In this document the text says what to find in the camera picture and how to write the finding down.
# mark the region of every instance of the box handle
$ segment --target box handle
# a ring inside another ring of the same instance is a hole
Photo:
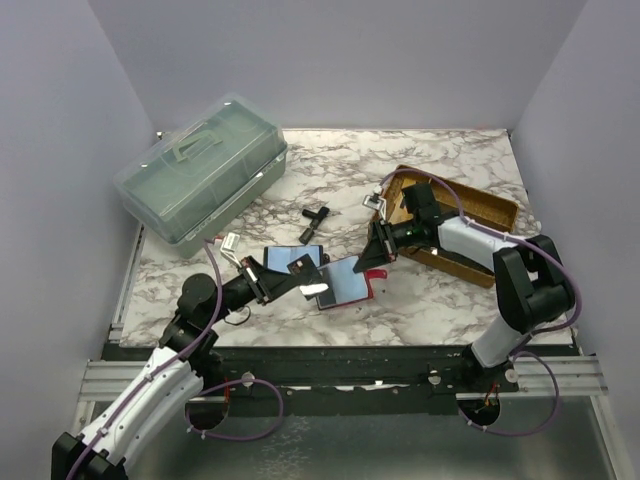
[[[176,160],[180,163],[195,159],[209,147],[221,142],[222,139],[213,130],[201,130],[175,144],[172,150]]]

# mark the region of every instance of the black tool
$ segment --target black tool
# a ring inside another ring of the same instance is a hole
[[[307,210],[306,208],[302,210],[302,216],[310,218],[311,223],[309,224],[309,228],[300,235],[299,240],[301,244],[306,245],[311,241],[316,228],[318,228],[320,223],[327,218],[327,215],[329,215],[329,209],[327,207],[321,207],[320,210],[318,210],[318,213]]]

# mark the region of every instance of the white wall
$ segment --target white wall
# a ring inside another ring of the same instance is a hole
[[[229,91],[287,126],[509,127],[585,0],[89,0],[154,124]]]
[[[513,134],[543,230],[582,287],[595,350],[640,472],[640,2],[590,0]]]
[[[124,274],[112,176],[152,129],[85,0],[3,2],[0,65],[0,476],[35,480]]]

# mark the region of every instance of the clear plastic lid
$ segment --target clear plastic lid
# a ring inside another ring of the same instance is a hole
[[[183,238],[286,149],[282,130],[227,96],[116,175],[125,207],[169,243]]]

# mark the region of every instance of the white marble surface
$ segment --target white marble surface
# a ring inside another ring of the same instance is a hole
[[[262,261],[267,245],[297,245],[309,223],[303,208],[326,204],[332,215],[313,242],[333,259],[358,254],[366,241],[371,210],[361,205],[373,185],[398,164],[429,172],[517,201],[515,233],[532,235],[532,216],[506,132],[468,130],[328,131],[288,130],[287,172],[227,231],[242,235],[238,257]],[[218,252],[224,280],[235,270]],[[318,311],[296,289],[267,305],[252,305],[240,327],[220,322],[218,345],[451,345],[477,338],[497,315],[494,289],[484,289],[400,258],[374,280],[375,298]],[[213,276],[203,251],[190,260],[173,253],[148,232],[128,303],[121,345],[153,346],[175,310],[183,281],[196,272]],[[537,343],[571,342],[569,332],[541,336]]]

